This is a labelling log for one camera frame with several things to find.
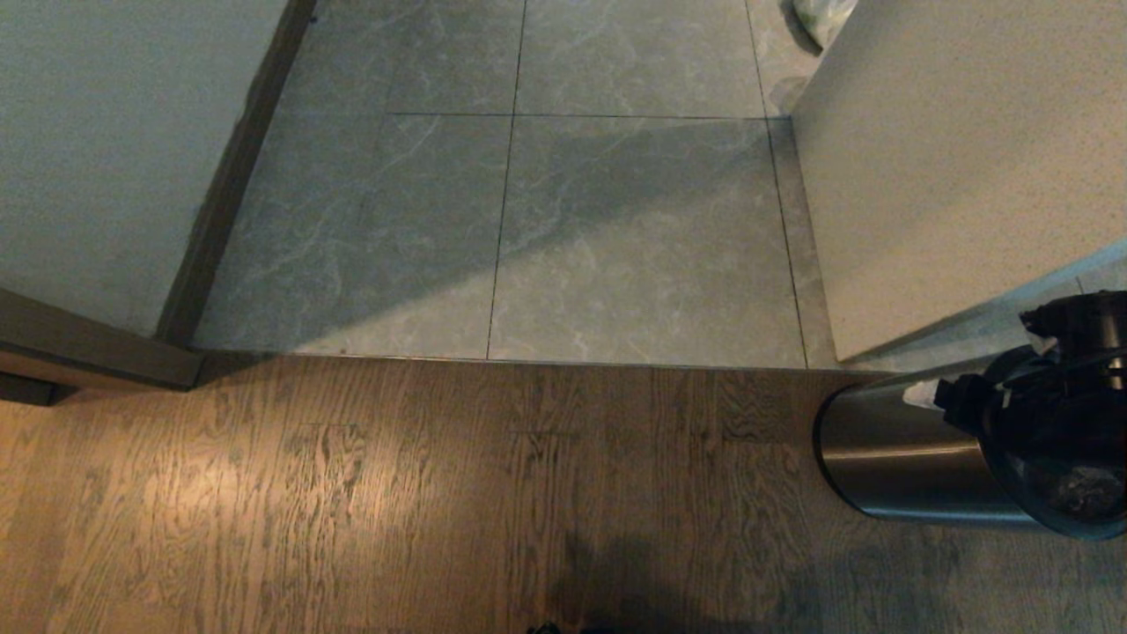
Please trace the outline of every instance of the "baseboard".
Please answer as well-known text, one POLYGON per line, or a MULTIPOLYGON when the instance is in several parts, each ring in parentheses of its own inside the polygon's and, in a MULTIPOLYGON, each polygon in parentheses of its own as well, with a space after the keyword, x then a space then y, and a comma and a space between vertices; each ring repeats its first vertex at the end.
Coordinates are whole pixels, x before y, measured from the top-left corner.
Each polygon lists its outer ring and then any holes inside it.
POLYGON ((247 93, 246 111, 223 152, 165 302, 154 336, 159 341, 183 348, 195 336, 247 182, 316 5, 316 0, 290 0, 278 20, 270 47, 247 93))

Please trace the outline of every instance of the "wall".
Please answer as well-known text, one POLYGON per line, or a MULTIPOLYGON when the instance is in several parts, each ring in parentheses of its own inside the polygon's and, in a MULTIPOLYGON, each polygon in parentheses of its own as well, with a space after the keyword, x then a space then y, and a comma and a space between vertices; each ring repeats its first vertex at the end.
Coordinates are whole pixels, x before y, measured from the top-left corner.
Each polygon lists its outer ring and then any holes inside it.
POLYGON ((151 336, 285 0, 0 5, 0 287, 151 336))
POLYGON ((1118 0, 861 2, 795 113, 840 359, 1127 235, 1118 0))

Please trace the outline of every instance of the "plastic bag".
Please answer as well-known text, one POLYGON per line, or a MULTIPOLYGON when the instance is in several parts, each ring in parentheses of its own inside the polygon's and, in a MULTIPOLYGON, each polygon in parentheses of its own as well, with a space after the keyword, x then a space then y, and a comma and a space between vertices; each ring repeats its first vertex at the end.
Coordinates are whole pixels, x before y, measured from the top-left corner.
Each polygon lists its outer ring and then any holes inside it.
POLYGON ((833 44, 857 0, 795 0, 795 12, 806 32, 823 48, 833 44))

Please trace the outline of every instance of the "tile floor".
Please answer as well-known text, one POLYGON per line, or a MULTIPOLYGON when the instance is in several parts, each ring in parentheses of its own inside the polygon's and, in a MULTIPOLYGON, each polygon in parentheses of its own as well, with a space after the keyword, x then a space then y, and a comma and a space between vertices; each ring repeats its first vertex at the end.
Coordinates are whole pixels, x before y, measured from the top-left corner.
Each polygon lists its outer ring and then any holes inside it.
POLYGON ((196 346, 832 363, 783 10, 322 0, 196 346))

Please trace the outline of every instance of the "wooden floor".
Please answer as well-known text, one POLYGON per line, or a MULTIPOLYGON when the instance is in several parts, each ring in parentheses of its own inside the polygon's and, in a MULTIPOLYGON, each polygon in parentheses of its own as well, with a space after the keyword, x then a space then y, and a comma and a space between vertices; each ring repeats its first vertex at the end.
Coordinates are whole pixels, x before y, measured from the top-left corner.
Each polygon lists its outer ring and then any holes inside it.
POLYGON ((823 483, 863 377, 224 357, 0 405, 0 631, 1127 632, 1124 542, 881 523, 823 483))

